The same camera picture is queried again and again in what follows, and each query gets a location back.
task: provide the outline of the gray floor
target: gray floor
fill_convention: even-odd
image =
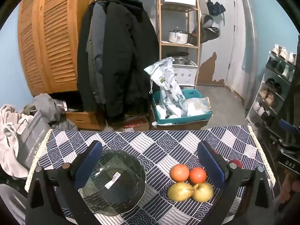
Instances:
[[[240,99],[225,87],[217,86],[197,86],[196,89],[208,97],[211,108],[214,111],[208,125],[203,129],[218,126],[247,125],[245,120],[245,110]]]

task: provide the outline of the blue patterned tablecloth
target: blue patterned tablecloth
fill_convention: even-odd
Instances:
[[[245,169],[264,167],[272,188],[274,175],[265,155],[248,126],[215,127],[199,131],[145,131],[145,132],[78,132],[50,130],[45,148],[37,164],[46,170],[58,168],[63,163],[71,163],[79,153],[98,140],[103,150],[122,149],[136,156],[147,175],[146,192],[135,209],[122,215],[107,217],[95,214],[103,225],[192,225],[198,224],[221,191],[214,188],[214,196],[208,202],[199,203],[193,199],[174,202],[167,197],[168,188],[174,183],[169,171],[176,164],[185,164],[190,169],[201,167],[197,157],[197,145],[206,140],[225,160],[239,159]],[[241,200],[243,188],[240,188],[230,210],[234,213]],[[64,209],[68,217],[69,210]]]

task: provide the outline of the lace trim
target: lace trim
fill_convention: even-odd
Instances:
[[[33,159],[32,164],[31,164],[30,171],[29,171],[29,174],[28,174],[28,177],[27,177],[27,180],[26,180],[26,184],[25,184],[25,187],[24,187],[24,189],[25,189],[27,192],[29,191],[29,187],[30,187],[30,183],[31,183],[31,180],[32,180],[33,173],[34,173],[35,168],[36,168],[36,166],[37,166],[37,164],[38,164],[38,160],[41,158],[42,153],[43,153],[43,150],[44,150],[45,147],[46,147],[46,144],[47,144],[48,139],[49,139],[49,137],[50,137],[51,131],[52,131],[52,129],[50,129],[50,130],[47,132],[47,134],[46,134],[44,140],[42,141],[42,143],[41,143],[41,145],[40,145],[40,148],[39,148],[38,151],[37,151],[36,156],[35,156],[34,159]]]
[[[248,126],[249,132],[250,132],[250,134],[251,134],[251,136],[252,136],[252,138],[253,138],[253,140],[254,140],[254,142],[255,142],[255,145],[256,145],[256,147],[257,147],[259,153],[260,153],[260,156],[262,157],[263,164],[265,165],[265,168],[267,169],[267,172],[268,172],[268,174],[269,174],[269,176],[270,176],[270,180],[271,180],[271,182],[272,182],[272,184],[273,184],[273,187],[274,187],[275,182],[276,182],[276,179],[275,179],[275,176],[274,176],[274,174],[273,174],[273,172],[272,172],[272,169],[271,169],[271,167],[270,167],[270,165],[269,165],[269,163],[268,163],[268,160],[267,160],[267,158],[266,158],[266,155],[265,155],[265,153],[263,152],[263,149],[262,149],[262,147],[261,147],[261,145],[260,145],[258,139],[256,138],[256,136],[255,136],[255,134],[254,134],[254,132],[253,132],[251,126],[250,126],[250,125],[247,125],[247,126]]]

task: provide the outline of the louvered door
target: louvered door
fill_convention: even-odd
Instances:
[[[53,92],[77,90],[77,1],[70,3],[40,0],[40,48]]]
[[[33,96],[51,93],[41,59],[38,35],[39,0],[22,0],[18,18],[18,43],[24,75]]]

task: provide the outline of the white door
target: white door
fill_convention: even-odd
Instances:
[[[220,29],[217,39],[202,44],[200,50],[200,68],[198,85],[224,86],[231,60],[233,37],[235,30],[235,3],[234,0],[211,0],[213,3],[223,4],[226,11],[223,14],[212,16],[214,27]]]

